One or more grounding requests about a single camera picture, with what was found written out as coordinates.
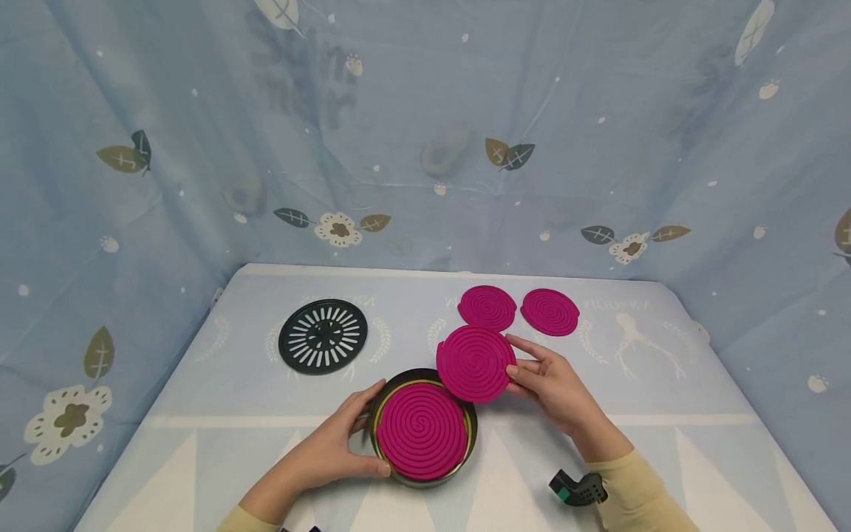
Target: fabric wall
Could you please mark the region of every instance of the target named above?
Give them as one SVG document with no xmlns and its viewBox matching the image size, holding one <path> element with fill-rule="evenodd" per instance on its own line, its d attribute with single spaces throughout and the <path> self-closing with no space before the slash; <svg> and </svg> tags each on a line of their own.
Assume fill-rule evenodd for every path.
<svg viewBox="0 0 851 532">
<path fill-rule="evenodd" d="M 75 522 L 258 261 L 667 283 L 851 528 L 849 25 L 843 0 L 3 3 L 3 527 Z"/>
</svg>

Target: sleeve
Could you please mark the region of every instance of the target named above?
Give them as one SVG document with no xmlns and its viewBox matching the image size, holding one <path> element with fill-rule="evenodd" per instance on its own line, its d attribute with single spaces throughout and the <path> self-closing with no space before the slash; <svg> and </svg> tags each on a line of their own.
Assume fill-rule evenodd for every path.
<svg viewBox="0 0 851 532">
<path fill-rule="evenodd" d="M 234 506 L 216 532 L 278 532 L 280 529 L 281 525 L 264 523 L 241 506 Z"/>
<path fill-rule="evenodd" d="M 608 492 L 597 509 L 609 532 L 698 530 L 636 449 L 618 460 L 590 463 L 588 469 L 600 474 Z"/>
</svg>

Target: hand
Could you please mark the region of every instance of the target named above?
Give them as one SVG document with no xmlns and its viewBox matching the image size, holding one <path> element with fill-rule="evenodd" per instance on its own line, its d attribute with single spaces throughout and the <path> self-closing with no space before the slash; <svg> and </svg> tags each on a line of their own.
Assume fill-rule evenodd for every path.
<svg viewBox="0 0 851 532">
<path fill-rule="evenodd" d="M 239 506 L 260 521 L 280 524 L 307 489 L 348 477 L 389 477 L 390 466 L 375 456 L 355 455 L 349 438 L 367 425 L 361 413 L 384 385 L 379 380 L 352 393 L 336 412 L 278 461 L 248 491 Z"/>
<path fill-rule="evenodd" d="M 281 459 L 293 482 L 301 489 L 323 486 L 349 477 L 389 477 L 390 466 L 376 456 L 355 455 L 349 438 L 367 425 L 360 417 L 384 386 L 384 379 L 361 392 L 352 393 L 313 433 Z"/>
<path fill-rule="evenodd" d="M 558 430 L 568 436 L 573 436 L 590 421 L 605 417 L 566 358 L 515 335 L 505 338 L 517 349 L 536 358 L 518 358 L 517 366 L 506 368 L 512 380 L 508 385 L 509 393 L 535 401 Z"/>
<path fill-rule="evenodd" d="M 505 338 L 535 357 L 535 360 L 518 358 L 517 366 L 505 368 L 512 380 L 509 393 L 540 405 L 558 430 L 574 440 L 576 449 L 588 463 L 617 460 L 632 452 L 630 440 L 606 417 L 570 362 L 529 340 L 514 335 Z"/>
</svg>

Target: wheat print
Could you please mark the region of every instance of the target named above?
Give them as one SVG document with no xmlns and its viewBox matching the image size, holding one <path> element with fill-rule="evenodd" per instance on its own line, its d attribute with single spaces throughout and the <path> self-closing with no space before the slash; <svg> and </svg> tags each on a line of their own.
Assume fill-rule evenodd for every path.
<svg viewBox="0 0 851 532">
<path fill-rule="evenodd" d="M 438 319 L 431 324 L 431 327 L 425 333 L 425 341 L 428 343 L 428 349 L 432 355 L 437 355 L 437 335 L 444 327 L 446 327 L 446 320 Z"/>
<path fill-rule="evenodd" d="M 600 353 L 594 349 L 594 346 L 591 344 L 591 329 L 593 329 L 593 325 L 588 320 L 584 319 L 580 322 L 580 326 L 576 328 L 576 334 L 580 338 L 580 343 L 585 351 L 591 355 L 591 357 L 598 361 L 601 364 L 608 364 L 608 360 L 603 358 Z"/>
<path fill-rule="evenodd" d="M 687 335 L 685 331 L 677 327 L 671 322 L 664 322 L 665 328 L 670 330 L 677 338 L 683 341 L 686 345 L 686 349 L 688 350 L 688 361 L 690 363 L 694 363 L 697 360 L 697 357 L 694 355 L 694 342 L 691 339 L 691 336 Z"/>
<path fill-rule="evenodd" d="M 373 356 L 369 358 L 369 362 L 375 363 L 381 360 L 387 352 L 390 351 L 391 335 L 390 327 L 388 327 L 387 323 L 379 317 L 373 320 L 373 327 L 378 330 L 378 334 L 381 337 L 378 349 L 376 349 Z"/>
<path fill-rule="evenodd" d="M 231 323 L 227 321 L 227 318 L 224 316 L 218 316 L 215 320 L 213 320 L 213 325 L 218 331 L 216 333 L 215 341 L 206 352 L 202 353 L 201 355 L 198 355 L 198 357 L 195 358 L 195 362 L 201 362 L 212 357 L 227 342 L 227 337 L 231 333 Z"/>
</svg>

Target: mosquito coil holder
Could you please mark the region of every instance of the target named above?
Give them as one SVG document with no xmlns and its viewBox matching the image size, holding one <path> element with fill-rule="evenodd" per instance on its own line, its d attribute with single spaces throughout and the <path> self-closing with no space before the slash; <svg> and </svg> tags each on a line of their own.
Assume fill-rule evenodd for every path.
<svg viewBox="0 0 851 532">
<path fill-rule="evenodd" d="M 476 410 L 450 394 L 434 369 L 396 375 L 373 400 L 369 437 L 392 476 L 412 488 L 449 480 L 476 444 Z"/>
</svg>

